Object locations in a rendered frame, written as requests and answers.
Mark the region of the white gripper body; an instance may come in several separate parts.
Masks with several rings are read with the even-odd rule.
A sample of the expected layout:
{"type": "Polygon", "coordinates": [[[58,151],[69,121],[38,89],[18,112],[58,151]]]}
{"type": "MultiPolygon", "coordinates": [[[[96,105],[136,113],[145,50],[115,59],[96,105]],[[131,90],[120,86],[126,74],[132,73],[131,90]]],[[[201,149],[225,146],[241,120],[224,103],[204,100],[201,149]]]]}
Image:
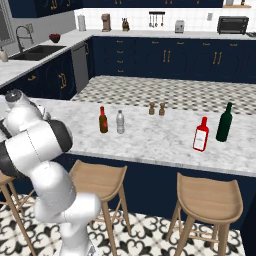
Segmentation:
{"type": "Polygon", "coordinates": [[[50,113],[46,110],[45,107],[41,106],[41,105],[38,105],[37,106],[38,110],[40,111],[40,114],[41,114],[41,119],[42,120],[50,120],[51,119],[51,115],[50,113]]]}

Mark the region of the grey dishwasher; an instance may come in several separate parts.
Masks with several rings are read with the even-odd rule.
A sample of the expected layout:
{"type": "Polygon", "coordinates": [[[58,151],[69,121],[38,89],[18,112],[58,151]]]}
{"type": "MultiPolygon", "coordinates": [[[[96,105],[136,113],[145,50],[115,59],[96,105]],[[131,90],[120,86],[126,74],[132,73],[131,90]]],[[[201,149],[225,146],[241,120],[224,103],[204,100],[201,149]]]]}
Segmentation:
{"type": "Polygon", "coordinates": [[[71,49],[73,69],[77,92],[80,93],[88,84],[88,68],[86,59],[85,43],[82,42],[71,49]]]}

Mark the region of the dark sink basin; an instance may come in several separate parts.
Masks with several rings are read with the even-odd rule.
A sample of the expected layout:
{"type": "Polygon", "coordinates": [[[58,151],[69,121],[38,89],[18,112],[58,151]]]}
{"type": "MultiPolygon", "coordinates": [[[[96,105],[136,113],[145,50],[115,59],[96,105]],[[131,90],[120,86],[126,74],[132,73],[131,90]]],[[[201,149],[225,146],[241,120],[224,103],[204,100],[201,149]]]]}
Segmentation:
{"type": "Polygon", "coordinates": [[[41,61],[45,58],[56,57],[66,46],[38,45],[24,52],[10,56],[10,60],[41,61]]]}

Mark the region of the clear plastic water bottle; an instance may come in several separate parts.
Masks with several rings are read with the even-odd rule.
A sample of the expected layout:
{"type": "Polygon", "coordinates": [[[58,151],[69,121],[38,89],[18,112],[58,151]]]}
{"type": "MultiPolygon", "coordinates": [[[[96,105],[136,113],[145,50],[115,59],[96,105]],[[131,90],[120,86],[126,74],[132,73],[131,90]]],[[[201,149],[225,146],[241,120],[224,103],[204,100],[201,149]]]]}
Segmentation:
{"type": "Polygon", "coordinates": [[[117,132],[119,134],[123,134],[125,132],[124,127],[124,115],[122,110],[118,110],[117,117],[116,117],[116,124],[117,124],[117,132]]]}

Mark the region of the grey arched tap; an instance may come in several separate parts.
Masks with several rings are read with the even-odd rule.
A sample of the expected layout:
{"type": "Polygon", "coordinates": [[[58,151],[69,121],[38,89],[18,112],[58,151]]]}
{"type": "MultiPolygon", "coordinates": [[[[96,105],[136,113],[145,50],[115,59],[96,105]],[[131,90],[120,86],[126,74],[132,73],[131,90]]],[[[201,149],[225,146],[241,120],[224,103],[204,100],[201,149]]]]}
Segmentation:
{"type": "Polygon", "coordinates": [[[32,38],[32,34],[31,34],[30,30],[29,30],[26,26],[22,26],[22,25],[18,26],[18,27],[16,28],[15,33],[16,33],[16,39],[17,39],[18,48],[19,48],[20,53],[23,53],[23,50],[25,49],[25,47],[21,44],[21,40],[22,40],[22,39],[29,39],[30,42],[31,42],[31,44],[32,44],[32,45],[34,44],[34,40],[33,40],[33,38],[32,38]],[[20,36],[20,35],[19,35],[19,29],[20,29],[20,28],[24,28],[24,29],[28,32],[29,35],[28,35],[27,37],[25,37],[25,36],[20,36]]]}

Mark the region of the white paper towel roll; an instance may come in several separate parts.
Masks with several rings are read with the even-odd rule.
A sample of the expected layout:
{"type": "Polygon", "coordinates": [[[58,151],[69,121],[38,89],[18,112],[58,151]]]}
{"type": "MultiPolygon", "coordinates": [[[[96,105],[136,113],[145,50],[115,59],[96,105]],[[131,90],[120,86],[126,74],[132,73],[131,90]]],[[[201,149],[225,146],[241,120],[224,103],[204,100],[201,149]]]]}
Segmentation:
{"type": "Polygon", "coordinates": [[[86,31],[86,24],[85,24],[85,16],[84,15],[78,15],[78,29],[79,31],[86,31]]]}

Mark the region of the brown coffee machine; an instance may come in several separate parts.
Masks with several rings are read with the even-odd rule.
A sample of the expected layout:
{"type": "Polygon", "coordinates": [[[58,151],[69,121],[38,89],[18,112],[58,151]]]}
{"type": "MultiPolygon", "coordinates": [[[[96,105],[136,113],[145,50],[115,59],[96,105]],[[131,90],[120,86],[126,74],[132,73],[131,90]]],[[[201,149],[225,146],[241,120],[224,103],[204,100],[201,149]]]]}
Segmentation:
{"type": "Polygon", "coordinates": [[[103,21],[103,32],[110,32],[111,31],[111,22],[110,22],[110,15],[109,14],[103,14],[101,16],[101,19],[103,21]]]}

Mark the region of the navy island base panel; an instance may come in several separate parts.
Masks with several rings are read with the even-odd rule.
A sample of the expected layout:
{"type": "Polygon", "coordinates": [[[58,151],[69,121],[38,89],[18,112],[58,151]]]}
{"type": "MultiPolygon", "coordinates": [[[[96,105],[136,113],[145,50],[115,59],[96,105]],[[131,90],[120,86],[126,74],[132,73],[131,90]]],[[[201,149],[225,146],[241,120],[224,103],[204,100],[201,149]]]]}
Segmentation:
{"type": "Polygon", "coordinates": [[[184,176],[210,178],[219,181],[237,180],[244,210],[231,228],[241,231],[246,256],[256,256],[256,178],[208,172],[205,170],[182,169],[169,166],[118,161],[74,154],[62,154],[54,159],[67,171],[81,160],[85,163],[104,164],[113,167],[127,166],[124,179],[124,192],[128,211],[150,216],[171,218],[177,200],[177,173],[184,176]]]}

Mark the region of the red bottle white label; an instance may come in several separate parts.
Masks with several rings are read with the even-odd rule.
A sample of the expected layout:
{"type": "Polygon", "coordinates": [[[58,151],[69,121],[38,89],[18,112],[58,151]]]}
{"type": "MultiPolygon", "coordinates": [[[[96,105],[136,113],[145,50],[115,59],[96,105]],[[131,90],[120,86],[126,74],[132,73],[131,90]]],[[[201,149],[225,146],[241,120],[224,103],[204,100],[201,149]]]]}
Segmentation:
{"type": "Polygon", "coordinates": [[[203,152],[206,149],[208,134],[207,117],[203,116],[201,124],[196,128],[194,135],[193,148],[195,150],[203,152]]]}

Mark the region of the dark green glass bottle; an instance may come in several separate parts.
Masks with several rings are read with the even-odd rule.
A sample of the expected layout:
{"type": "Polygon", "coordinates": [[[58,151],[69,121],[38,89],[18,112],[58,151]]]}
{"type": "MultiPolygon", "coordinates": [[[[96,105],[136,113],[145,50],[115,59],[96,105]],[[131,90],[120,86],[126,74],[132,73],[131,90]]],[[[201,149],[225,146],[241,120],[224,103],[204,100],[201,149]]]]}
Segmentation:
{"type": "Polygon", "coordinates": [[[231,114],[232,103],[229,102],[227,104],[225,112],[221,115],[217,133],[216,140],[219,142],[225,142],[228,137],[229,129],[232,122],[232,114],[231,114]]]}

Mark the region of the black toaster oven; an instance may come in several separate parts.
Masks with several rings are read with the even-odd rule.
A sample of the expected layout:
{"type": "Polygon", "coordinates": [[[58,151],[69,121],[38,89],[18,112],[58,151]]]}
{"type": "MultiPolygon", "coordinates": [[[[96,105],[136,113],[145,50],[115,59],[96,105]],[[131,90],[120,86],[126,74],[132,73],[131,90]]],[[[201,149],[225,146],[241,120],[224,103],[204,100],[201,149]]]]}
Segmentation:
{"type": "Polygon", "coordinates": [[[217,25],[219,34],[245,34],[249,18],[246,16],[220,16],[217,25]]]}

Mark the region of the window with grey frame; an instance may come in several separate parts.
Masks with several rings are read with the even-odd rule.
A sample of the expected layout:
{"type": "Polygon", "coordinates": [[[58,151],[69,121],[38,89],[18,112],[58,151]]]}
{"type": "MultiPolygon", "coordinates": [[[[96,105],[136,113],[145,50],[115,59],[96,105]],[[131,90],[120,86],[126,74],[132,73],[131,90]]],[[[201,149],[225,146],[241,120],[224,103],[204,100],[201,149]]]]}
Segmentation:
{"type": "Polygon", "coordinates": [[[0,46],[6,46],[14,41],[12,26],[6,10],[5,1],[0,0],[0,46]]]}

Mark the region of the navy wall cupboards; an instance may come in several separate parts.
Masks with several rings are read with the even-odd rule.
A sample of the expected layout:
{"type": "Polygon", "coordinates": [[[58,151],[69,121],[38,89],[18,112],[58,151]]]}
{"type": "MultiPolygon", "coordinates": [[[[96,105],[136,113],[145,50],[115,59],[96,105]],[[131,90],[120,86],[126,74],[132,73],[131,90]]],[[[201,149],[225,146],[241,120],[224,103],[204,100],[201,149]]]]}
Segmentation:
{"type": "Polygon", "coordinates": [[[40,18],[80,8],[221,8],[224,0],[8,0],[13,18],[40,18]]]}

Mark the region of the black rail with hanging utensils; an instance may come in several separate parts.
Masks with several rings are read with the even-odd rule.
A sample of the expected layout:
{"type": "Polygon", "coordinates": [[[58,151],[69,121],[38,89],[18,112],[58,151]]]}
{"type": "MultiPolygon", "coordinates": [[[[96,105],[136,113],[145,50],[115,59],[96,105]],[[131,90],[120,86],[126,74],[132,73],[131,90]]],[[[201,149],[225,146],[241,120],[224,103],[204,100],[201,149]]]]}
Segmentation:
{"type": "Polygon", "coordinates": [[[164,26],[164,11],[150,11],[149,12],[149,26],[151,28],[164,26]]]}

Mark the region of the wooden wall shelf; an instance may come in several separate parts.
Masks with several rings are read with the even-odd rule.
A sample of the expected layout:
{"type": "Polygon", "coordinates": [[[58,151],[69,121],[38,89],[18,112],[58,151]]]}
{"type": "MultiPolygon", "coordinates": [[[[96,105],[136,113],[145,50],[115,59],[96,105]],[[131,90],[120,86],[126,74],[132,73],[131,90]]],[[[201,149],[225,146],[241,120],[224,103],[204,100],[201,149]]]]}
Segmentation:
{"type": "Polygon", "coordinates": [[[247,5],[245,3],[245,0],[239,0],[239,1],[240,2],[238,4],[236,4],[235,0],[224,0],[222,8],[236,8],[236,9],[238,9],[238,8],[240,8],[240,9],[242,9],[242,8],[243,9],[245,9],[245,8],[247,8],[247,9],[252,8],[251,5],[247,5]]]}

